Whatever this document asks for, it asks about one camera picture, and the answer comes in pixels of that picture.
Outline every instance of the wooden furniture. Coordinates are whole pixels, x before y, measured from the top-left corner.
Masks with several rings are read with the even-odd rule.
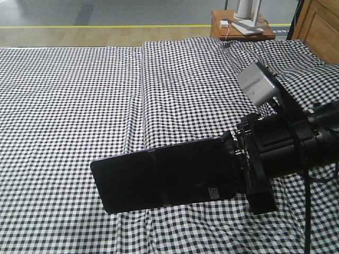
[[[305,0],[292,39],[328,64],[339,64],[339,1]]]
[[[220,28],[220,20],[237,21],[233,18],[234,11],[232,10],[214,10],[212,11],[212,25],[210,31],[211,38],[217,38],[219,40],[225,41],[226,35],[228,33],[227,28]],[[275,35],[272,29],[269,27],[268,23],[264,20],[258,20],[258,26],[261,26],[264,29],[262,34],[252,34],[252,35],[243,35],[238,30],[236,30],[232,25],[229,26],[229,35],[227,36],[227,41],[237,40],[237,41],[264,41],[264,40],[273,40]]]

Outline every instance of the black and white gingham fabric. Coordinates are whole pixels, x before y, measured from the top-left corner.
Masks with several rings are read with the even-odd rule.
[[[279,211],[259,216],[243,195],[108,215],[91,176],[97,158],[233,130],[257,110],[236,81],[252,61],[304,108],[339,99],[339,67],[300,41],[0,50],[0,252],[302,253],[299,176],[272,181]],[[311,188],[312,251],[337,253],[338,180]]]

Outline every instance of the floor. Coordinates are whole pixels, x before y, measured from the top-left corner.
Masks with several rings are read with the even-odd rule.
[[[237,3],[227,2],[230,10]],[[140,46],[149,40],[209,36],[210,12],[225,8],[225,3],[225,0],[0,0],[0,46]],[[296,0],[262,0],[261,13],[280,39],[286,37],[296,6]]]

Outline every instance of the sticker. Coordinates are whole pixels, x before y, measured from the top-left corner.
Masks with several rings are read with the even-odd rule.
[[[219,199],[219,192],[217,188],[208,188],[211,199]]]

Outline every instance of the power adapter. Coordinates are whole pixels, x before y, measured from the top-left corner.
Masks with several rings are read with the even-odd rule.
[[[227,20],[221,20],[220,21],[220,28],[228,28],[228,21]]]

